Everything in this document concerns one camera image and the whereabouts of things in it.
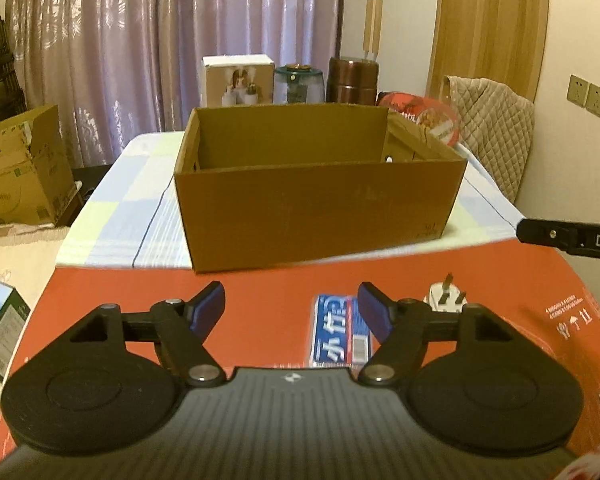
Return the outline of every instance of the beige floor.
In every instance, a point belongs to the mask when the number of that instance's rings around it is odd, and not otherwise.
[[[54,272],[68,228],[30,231],[25,226],[0,228],[0,281],[14,286],[33,309]]]

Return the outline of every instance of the wall socket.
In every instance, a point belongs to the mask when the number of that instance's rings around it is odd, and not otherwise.
[[[586,108],[592,114],[600,117],[600,87],[594,84],[589,85],[589,94],[587,95]]]
[[[587,102],[588,91],[589,82],[572,75],[569,81],[569,90],[567,91],[567,101],[571,101],[578,106],[584,107]]]

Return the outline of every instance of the pink curtain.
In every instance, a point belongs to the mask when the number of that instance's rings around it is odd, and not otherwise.
[[[202,56],[269,55],[326,73],[338,0],[7,0],[27,105],[58,103],[74,167],[135,136],[183,129]]]

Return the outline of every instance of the brown metal canister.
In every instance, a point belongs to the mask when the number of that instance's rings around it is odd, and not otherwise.
[[[329,60],[327,102],[375,105],[378,95],[378,63],[357,57]]]

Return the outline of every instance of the brown cardboard box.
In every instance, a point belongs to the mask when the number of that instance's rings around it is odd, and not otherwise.
[[[209,272],[438,238],[465,166],[387,108],[197,108],[175,184],[194,268]]]
[[[0,122],[0,224],[55,223],[74,190],[56,105]]]
[[[205,56],[200,103],[203,107],[271,104],[273,69],[273,61],[265,54]]]

